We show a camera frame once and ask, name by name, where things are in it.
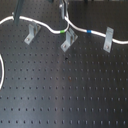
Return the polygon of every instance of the metal bracket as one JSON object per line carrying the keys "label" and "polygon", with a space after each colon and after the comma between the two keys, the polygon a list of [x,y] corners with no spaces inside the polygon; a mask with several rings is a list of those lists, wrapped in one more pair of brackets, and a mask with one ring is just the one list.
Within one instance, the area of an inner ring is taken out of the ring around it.
{"label": "metal bracket", "polygon": [[111,51],[113,33],[114,30],[112,28],[107,27],[106,38],[103,49],[109,53]]}
{"label": "metal bracket", "polygon": [[71,28],[69,28],[69,31],[66,32],[66,41],[61,45],[61,49],[66,52],[77,38],[78,36]]}
{"label": "metal bracket", "polygon": [[40,29],[41,29],[41,26],[36,24],[35,22],[32,22],[32,24],[29,24],[29,35],[25,38],[24,42],[29,45],[33,41],[35,36],[38,34]]}

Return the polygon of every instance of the cable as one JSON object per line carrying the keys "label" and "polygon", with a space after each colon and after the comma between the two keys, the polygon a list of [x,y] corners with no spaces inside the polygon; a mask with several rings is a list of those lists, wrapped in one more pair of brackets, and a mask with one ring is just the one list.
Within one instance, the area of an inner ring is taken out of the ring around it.
{"label": "cable", "polygon": [[[20,16],[20,19],[22,20],[26,20],[26,21],[30,21],[30,22],[35,22],[37,24],[40,24],[46,28],[48,28],[50,30],[50,32],[54,33],[54,34],[61,34],[61,33],[65,33],[68,28],[69,28],[69,24],[67,23],[67,28],[64,29],[64,30],[53,30],[52,28],[50,28],[47,24],[43,23],[43,22],[40,22],[40,21],[37,21],[37,20],[34,20],[34,19],[31,19],[31,18],[28,18],[28,17],[24,17],[24,16]],[[8,20],[13,20],[13,16],[9,16],[9,17],[6,17],[5,19],[1,20],[0,21],[0,24],[4,23],[5,21],[8,21]]]}
{"label": "cable", "polygon": [[1,81],[0,81],[0,89],[1,89],[3,82],[4,82],[4,62],[3,62],[1,54],[0,54],[0,62],[1,62],[1,68],[2,68],[2,77],[1,77]]}
{"label": "cable", "polygon": [[[93,30],[86,30],[86,29],[82,29],[82,28],[78,28],[77,26],[75,26],[70,20],[69,18],[65,17],[65,20],[76,30],[80,31],[80,32],[85,32],[85,33],[92,33],[92,34],[95,34],[95,35],[98,35],[98,36],[101,36],[101,37],[106,37],[105,34],[103,33],[100,33],[100,32],[97,32],[97,31],[93,31]],[[116,40],[116,39],[112,39],[112,41],[114,43],[117,43],[117,44],[128,44],[128,41],[119,41],[119,40]]]}

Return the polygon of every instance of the perforated metal surface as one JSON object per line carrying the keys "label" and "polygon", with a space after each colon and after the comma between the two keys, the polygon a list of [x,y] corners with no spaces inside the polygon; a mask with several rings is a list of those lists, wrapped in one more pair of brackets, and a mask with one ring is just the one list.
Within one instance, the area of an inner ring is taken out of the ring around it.
{"label": "perforated metal surface", "polygon": [[[0,1],[0,19],[11,15],[16,0]],[[22,15],[43,21],[53,29],[66,27],[59,2],[25,1]],[[83,28],[128,39],[128,3],[71,2],[71,21]],[[104,38],[79,36],[63,53],[65,34],[41,29],[28,46],[29,22],[19,26],[7,21],[0,26],[0,53],[5,62],[5,81],[0,91],[0,128],[127,128],[128,45],[103,50]]]}

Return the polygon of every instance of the screw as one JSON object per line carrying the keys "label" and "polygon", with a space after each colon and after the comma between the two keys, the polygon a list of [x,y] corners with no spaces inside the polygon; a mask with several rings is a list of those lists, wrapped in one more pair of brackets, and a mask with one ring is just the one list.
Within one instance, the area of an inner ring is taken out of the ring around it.
{"label": "screw", "polygon": [[60,4],[59,8],[62,8],[62,4]]}
{"label": "screw", "polygon": [[29,41],[30,39],[29,38],[27,38],[27,41]]}
{"label": "screw", "polygon": [[106,49],[109,49],[109,46],[108,45],[106,45]]}
{"label": "screw", "polygon": [[66,46],[66,44],[65,45],[63,45],[63,48],[66,48],[67,46]]}
{"label": "screw", "polygon": [[12,15],[14,16],[14,12],[12,12]]}

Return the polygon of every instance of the metal post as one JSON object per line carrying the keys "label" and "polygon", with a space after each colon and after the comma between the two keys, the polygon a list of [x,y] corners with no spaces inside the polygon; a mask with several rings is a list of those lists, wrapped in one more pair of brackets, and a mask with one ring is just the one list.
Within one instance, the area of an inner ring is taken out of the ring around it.
{"label": "metal post", "polygon": [[17,6],[16,6],[16,9],[15,9],[15,12],[14,12],[14,23],[17,25],[18,22],[19,22],[19,17],[20,17],[20,14],[21,14],[21,9],[22,9],[22,6],[23,6],[23,2],[24,0],[17,0]]}

